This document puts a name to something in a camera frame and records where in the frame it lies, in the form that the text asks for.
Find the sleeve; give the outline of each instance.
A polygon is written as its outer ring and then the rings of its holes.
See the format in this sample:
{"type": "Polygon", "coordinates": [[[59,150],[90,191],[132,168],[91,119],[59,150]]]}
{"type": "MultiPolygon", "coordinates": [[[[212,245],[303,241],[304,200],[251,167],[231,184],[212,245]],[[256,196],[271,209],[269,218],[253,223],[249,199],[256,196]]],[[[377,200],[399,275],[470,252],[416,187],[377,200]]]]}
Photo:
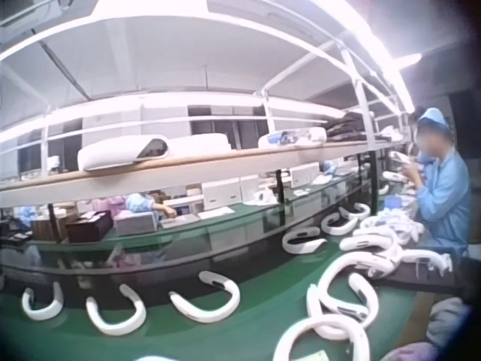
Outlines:
{"type": "Polygon", "coordinates": [[[426,186],[418,189],[416,199],[424,220],[435,222],[444,217],[467,192],[464,172],[457,166],[448,166],[439,174],[437,184],[430,191],[426,186]]]}
{"type": "Polygon", "coordinates": [[[153,199],[145,198],[139,193],[133,193],[127,198],[126,207],[133,213],[140,213],[151,211],[153,204],[153,199]]]}

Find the shelf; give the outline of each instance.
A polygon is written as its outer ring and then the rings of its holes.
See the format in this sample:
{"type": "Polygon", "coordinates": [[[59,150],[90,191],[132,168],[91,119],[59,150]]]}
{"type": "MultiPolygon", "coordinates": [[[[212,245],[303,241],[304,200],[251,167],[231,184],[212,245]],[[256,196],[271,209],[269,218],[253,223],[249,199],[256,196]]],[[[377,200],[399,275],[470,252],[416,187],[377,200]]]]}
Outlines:
{"type": "Polygon", "coordinates": [[[218,181],[395,147],[402,142],[327,143],[321,147],[236,150],[215,156],[160,159],[98,171],[75,171],[0,187],[3,208],[80,201],[218,181]]]}

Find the hand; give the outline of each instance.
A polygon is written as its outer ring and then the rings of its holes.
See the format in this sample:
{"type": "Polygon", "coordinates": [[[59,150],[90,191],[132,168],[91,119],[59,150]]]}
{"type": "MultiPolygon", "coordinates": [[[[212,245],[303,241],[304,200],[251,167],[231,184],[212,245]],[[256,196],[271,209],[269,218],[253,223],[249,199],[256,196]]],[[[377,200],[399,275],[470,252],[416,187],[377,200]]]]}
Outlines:
{"type": "Polygon", "coordinates": [[[413,182],[416,188],[420,188],[424,185],[416,163],[413,162],[403,165],[402,174],[413,182]]]}
{"type": "Polygon", "coordinates": [[[168,218],[175,218],[177,217],[177,211],[173,208],[167,207],[166,205],[163,206],[162,212],[165,214],[166,217],[168,218]]]}

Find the ceiling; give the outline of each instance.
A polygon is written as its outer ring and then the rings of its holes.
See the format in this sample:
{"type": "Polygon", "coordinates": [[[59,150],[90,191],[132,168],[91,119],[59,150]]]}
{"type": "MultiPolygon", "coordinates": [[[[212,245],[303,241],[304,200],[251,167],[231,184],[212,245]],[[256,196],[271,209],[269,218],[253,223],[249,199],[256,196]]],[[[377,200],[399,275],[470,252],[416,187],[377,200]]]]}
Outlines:
{"type": "MultiPolygon", "coordinates": [[[[74,0],[62,16],[35,23],[36,32],[90,14],[96,0],[74,0]]],[[[286,8],[333,35],[343,30],[309,0],[208,0],[213,12],[233,15],[279,29],[312,45],[329,37],[286,8]]],[[[439,26],[428,0],[352,1],[367,14],[393,56],[430,51],[456,40],[456,28],[439,26]]],[[[9,48],[32,33],[5,43],[9,48]]],[[[349,37],[356,52],[360,46],[349,37]]],[[[336,48],[329,53],[340,58],[336,48]]],[[[224,23],[173,17],[106,20],[70,29],[8,57],[2,65],[4,128],[20,120],[91,99],[120,93],[183,89],[234,90],[251,93],[306,52],[270,35],[224,23]]],[[[367,54],[363,55],[374,67],[367,54]]],[[[331,91],[349,78],[323,59],[307,63],[272,87],[270,93],[310,99],[331,91]]]]}

